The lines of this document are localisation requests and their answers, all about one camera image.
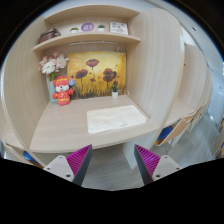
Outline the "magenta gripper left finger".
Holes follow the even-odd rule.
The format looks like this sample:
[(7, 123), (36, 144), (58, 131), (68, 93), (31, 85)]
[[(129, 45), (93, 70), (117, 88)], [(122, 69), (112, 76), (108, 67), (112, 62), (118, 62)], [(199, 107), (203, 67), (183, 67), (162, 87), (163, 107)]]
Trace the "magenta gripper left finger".
[(92, 145), (88, 145), (68, 156), (57, 156), (44, 170), (81, 186), (91, 158)]

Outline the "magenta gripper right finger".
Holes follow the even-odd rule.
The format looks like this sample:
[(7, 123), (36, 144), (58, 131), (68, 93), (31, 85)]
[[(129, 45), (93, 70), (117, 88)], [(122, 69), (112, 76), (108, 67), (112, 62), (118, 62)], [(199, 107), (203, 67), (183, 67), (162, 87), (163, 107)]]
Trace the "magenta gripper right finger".
[(168, 155), (158, 156), (139, 145), (134, 146), (134, 156), (145, 185), (181, 170)]

